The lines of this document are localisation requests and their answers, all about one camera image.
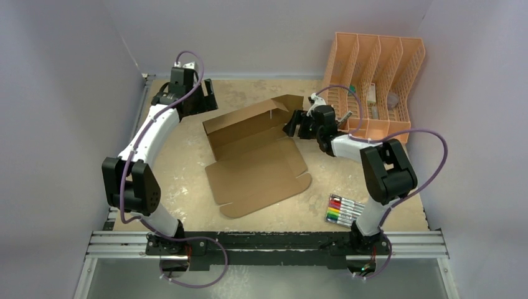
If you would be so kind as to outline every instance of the orange plastic organizer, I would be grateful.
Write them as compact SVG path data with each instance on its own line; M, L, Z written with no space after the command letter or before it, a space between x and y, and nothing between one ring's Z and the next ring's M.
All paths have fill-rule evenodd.
M332 84L353 85L363 108L363 122L354 136L381 139L396 131L409 129L407 97L425 57L421 39L337 32L324 73L323 87ZM375 83L375 103L367 103L370 83ZM399 102L387 109L387 95L393 92ZM330 88L321 96L332 105L340 118L352 116L342 130L357 128L359 107L353 95L343 88ZM378 119L372 116L376 106ZM406 143L408 133L396 137Z

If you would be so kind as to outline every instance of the black mounting base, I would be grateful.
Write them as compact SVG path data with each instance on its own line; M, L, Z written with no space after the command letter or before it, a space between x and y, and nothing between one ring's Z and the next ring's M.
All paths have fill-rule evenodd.
M358 272L370 260L371 252L358 252L348 232L186 232L186 237L217 239L227 250L230 265L326 266ZM224 255L206 240L172 242L150 235L147 255L191 255L191 271L207 271L211 265L223 265ZM373 243L377 255L387 255L383 239ZM347 256L366 255L365 260Z

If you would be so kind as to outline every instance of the beige work surface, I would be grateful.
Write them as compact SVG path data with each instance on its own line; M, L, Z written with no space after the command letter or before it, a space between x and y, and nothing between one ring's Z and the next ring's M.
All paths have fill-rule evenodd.
M166 80L153 82L142 122L152 96L164 82ZM214 80L213 86L219 109L184 118L165 142L153 170L161 187L162 204L173 216L183 221L185 230L347 230L324 220L328 197L330 193L334 193L366 202L368 192L361 164L324 154L315 140L294 138L313 178L310 187L301 194L238 219L231 219L220 213L205 175L205 167L215 160L202 126L204 120L287 93L305 96L304 108L307 109L307 96L318 90L321 82ZM394 209L384 228L388 231L428 230L419 196ZM146 229L139 222L123 225L118 217L114 230Z

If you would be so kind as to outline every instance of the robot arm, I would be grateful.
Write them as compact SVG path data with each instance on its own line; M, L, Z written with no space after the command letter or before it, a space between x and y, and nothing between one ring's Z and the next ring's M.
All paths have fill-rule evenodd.
M379 239L379 225L387 210L418 184L402 144L396 139L376 144L351 140L338 130L345 118L337 121L333 107L321 97L312 94L309 100L312 107L307 112L296 110L283 131L292 137L299 125L298 136L317 139L326 154L361 162L370 196L365 209L352 223L351 240L361 245Z
M110 206L119 208L120 178L126 159L139 140L127 169L127 175L130 175L132 180L125 181L124 210L133 216L140 216L158 232L172 237L176 237L181 225L179 220L160 204L161 190L152 167L167 137L184 117L218 109L212 82L204 81L207 95L204 95L200 86L187 100L166 110L157 118L154 116L188 93L196 83L196 77L195 63L175 65L171 70L171 80L154 96L147 119L136 136L117 158L108 157L102 165L106 199ZM150 120L155 121L145 131Z

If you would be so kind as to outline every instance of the unfolded cardboard box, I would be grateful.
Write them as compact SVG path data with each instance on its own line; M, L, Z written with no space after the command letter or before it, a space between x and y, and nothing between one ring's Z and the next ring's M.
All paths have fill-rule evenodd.
M220 212L238 218L301 193L311 183L282 127L303 97L283 95L204 121L216 162L205 172Z

